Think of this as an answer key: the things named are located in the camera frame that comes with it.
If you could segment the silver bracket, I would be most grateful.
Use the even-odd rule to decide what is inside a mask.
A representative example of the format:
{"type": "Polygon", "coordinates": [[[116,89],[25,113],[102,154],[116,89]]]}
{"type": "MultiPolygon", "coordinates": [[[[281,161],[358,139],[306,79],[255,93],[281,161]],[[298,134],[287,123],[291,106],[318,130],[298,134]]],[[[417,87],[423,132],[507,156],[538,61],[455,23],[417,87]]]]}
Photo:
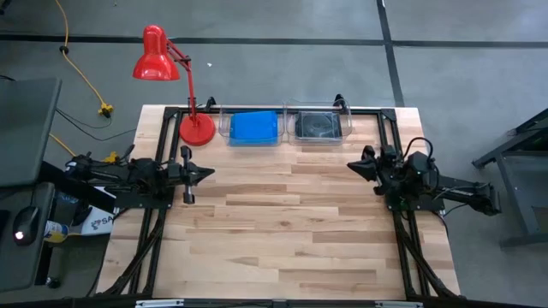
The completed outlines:
{"type": "Polygon", "coordinates": [[[420,302],[410,301],[376,301],[374,308],[424,308],[420,302]]]}
{"type": "Polygon", "coordinates": [[[138,300],[134,308],[181,308],[184,306],[184,299],[147,299],[138,300]]]}

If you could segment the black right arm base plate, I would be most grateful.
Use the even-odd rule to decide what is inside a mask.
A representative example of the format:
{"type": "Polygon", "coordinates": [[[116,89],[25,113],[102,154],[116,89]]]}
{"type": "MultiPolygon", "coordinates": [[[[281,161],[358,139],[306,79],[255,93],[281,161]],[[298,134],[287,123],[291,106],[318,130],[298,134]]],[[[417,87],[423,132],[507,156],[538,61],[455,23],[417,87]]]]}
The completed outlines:
{"type": "Polygon", "coordinates": [[[407,180],[395,183],[384,195],[387,207],[392,211],[443,210],[441,199],[433,187],[419,180],[407,180]]]}

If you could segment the yellow blue can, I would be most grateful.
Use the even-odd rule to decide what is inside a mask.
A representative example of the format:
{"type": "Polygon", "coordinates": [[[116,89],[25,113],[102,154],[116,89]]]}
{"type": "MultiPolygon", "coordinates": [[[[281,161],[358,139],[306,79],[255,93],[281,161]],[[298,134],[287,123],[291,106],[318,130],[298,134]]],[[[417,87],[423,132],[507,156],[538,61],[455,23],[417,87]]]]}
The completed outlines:
{"type": "Polygon", "coordinates": [[[59,222],[47,221],[45,224],[44,241],[59,244],[69,236],[69,227],[59,222]]]}

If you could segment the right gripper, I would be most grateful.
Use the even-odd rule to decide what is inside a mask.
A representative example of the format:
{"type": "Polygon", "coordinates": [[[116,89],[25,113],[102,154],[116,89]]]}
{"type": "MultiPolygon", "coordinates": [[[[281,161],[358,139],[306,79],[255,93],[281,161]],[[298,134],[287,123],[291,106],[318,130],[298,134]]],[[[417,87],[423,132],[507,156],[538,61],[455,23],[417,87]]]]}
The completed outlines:
{"type": "Polygon", "coordinates": [[[352,170],[366,181],[376,181],[373,188],[376,195],[385,195],[393,186],[394,173],[398,163],[398,151],[392,145],[383,145],[377,156],[371,145],[366,145],[362,151],[362,159],[347,163],[352,170]]]}

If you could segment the black aluminium table frame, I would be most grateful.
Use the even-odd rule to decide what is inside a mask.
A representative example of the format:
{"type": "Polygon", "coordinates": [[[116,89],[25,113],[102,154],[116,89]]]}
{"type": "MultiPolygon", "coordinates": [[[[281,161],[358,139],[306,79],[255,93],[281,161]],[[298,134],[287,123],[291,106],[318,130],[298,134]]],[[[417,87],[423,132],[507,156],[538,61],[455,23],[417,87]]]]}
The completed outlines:
{"type": "Polygon", "coordinates": [[[194,148],[215,169],[184,204],[116,219],[98,298],[184,299],[183,308],[423,305],[436,293],[396,237],[395,216],[347,163],[364,145],[423,150],[417,110],[356,107],[334,146],[194,148]]]}

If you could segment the red desk lamp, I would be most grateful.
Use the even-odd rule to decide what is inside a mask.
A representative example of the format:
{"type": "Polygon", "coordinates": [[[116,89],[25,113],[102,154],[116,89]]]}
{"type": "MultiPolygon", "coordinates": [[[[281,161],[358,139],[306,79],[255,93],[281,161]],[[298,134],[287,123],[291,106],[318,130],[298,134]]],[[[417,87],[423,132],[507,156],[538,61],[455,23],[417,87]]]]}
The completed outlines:
{"type": "Polygon", "coordinates": [[[138,80],[175,81],[181,78],[177,65],[183,67],[187,73],[190,115],[182,120],[179,135],[187,145],[206,145],[213,139],[216,127],[209,115],[197,110],[191,58],[180,51],[158,25],[144,28],[143,47],[143,54],[134,66],[133,77],[138,80]]]}

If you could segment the white printed cardboard box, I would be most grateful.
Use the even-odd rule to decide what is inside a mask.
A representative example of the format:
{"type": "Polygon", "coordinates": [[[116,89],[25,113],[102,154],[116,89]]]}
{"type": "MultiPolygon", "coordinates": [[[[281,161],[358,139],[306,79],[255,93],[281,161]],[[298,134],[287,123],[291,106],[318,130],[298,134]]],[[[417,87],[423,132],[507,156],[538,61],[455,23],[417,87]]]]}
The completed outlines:
{"type": "Polygon", "coordinates": [[[89,206],[90,212],[81,224],[80,235],[94,236],[110,234],[113,229],[114,215],[95,206],[89,206]]]}

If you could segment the blue jewel case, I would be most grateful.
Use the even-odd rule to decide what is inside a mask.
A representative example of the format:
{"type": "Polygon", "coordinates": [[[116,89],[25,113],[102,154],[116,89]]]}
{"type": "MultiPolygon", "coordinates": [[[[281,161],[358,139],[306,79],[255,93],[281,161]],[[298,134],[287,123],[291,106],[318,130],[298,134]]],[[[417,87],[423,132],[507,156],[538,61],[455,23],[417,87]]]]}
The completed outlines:
{"type": "Polygon", "coordinates": [[[230,118],[229,145],[275,145],[278,140],[278,119],[274,111],[233,114],[230,118]]]}

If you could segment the black computer mouse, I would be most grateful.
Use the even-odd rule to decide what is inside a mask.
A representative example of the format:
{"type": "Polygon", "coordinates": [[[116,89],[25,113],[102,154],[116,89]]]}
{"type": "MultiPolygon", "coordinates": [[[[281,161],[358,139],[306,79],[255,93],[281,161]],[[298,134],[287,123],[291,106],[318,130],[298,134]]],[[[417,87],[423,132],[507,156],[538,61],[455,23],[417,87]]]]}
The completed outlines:
{"type": "Polygon", "coordinates": [[[40,209],[36,206],[23,208],[12,224],[14,242],[18,246],[31,245],[38,234],[40,209]]]}

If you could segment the grey desk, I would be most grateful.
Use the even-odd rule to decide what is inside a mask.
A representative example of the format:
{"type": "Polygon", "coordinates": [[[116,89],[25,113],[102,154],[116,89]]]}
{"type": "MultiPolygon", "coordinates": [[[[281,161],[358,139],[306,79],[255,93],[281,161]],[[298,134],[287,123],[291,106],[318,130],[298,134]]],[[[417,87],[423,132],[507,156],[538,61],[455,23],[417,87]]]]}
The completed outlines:
{"type": "Polygon", "coordinates": [[[34,183],[62,87],[57,78],[0,81],[0,187],[34,183]]]}

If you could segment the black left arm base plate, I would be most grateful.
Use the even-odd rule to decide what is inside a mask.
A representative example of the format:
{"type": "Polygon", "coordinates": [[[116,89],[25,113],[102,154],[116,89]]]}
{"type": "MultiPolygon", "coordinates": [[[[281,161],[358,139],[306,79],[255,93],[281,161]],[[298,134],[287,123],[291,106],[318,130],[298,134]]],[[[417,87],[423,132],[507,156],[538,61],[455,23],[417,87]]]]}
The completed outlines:
{"type": "Polygon", "coordinates": [[[155,176],[109,185],[105,190],[116,196],[117,207],[154,210],[169,209],[175,192],[174,187],[155,176]]]}

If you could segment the grey metal table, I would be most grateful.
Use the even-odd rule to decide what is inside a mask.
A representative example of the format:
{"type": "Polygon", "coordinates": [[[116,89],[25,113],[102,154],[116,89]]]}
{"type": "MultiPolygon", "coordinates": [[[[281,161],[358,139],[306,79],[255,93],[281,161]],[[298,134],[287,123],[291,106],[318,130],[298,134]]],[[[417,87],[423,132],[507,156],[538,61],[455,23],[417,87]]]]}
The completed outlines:
{"type": "Polygon", "coordinates": [[[495,163],[522,234],[500,242],[502,248],[548,244],[538,210],[548,211],[548,108],[518,127],[500,145],[472,161],[477,169],[495,163]]]}

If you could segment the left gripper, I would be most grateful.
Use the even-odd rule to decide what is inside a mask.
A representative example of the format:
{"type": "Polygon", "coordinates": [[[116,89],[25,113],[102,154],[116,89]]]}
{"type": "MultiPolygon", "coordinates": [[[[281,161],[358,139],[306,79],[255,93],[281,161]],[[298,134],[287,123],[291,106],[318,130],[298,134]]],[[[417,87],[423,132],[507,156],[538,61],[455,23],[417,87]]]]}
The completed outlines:
{"type": "Polygon", "coordinates": [[[192,186],[197,186],[201,181],[215,172],[215,169],[195,166],[191,162],[192,150],[183,145],[181,147],[182,164],[168,163],[167,179],[172,187],[184,186],[183,202],[194,204],[195,196],[192,193],[192,186]]]}

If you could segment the clear plastic bin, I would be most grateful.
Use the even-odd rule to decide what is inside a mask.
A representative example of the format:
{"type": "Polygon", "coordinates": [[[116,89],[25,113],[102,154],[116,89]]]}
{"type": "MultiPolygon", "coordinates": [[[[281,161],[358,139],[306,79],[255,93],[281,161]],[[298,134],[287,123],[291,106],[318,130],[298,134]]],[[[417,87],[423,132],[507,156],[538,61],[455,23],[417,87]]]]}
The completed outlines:
{"type": "Polygon", "coordinates": [[[232,146],[232,147],[270,147],[278,146],[282,143],[283,136],[286,133],[286,105],[285,104],[273,104],[273,105],[228,105],[224,104],[219,107],[219,119],[217,130],[219,134],[224,138],[225,143],[229,145],[229,126],[230,118],[233,114],[256,112],[256,111],[274,111],[277,114],[278,119],[278,140],[275,145],[252,145],[252,146],[232,146]]]}
{"type": "Polygon", "coordinates": [[[294,99],[288,100],[285,116],[286,134],[292,145],[340,145],[353,131],[352,114],[349,104],[347,108],[333,106],[331,102],[302,102],[294,99]],[[339,139],[301,139],[295,136],[295,118],[299,112],[333,112],[339,115],[342,137],[339,139]]]}

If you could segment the black clear jewel case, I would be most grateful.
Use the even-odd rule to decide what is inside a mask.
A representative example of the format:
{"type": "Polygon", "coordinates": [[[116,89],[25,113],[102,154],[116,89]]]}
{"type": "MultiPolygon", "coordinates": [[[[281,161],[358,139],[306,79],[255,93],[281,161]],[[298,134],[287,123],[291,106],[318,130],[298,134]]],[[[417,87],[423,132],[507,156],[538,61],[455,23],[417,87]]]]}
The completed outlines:
{"type": "Polygon", "coordinates": [[[333,112],[299,112],[295,118],[295,136],[301,139],[339,139],[340,117],[333,112]]]}

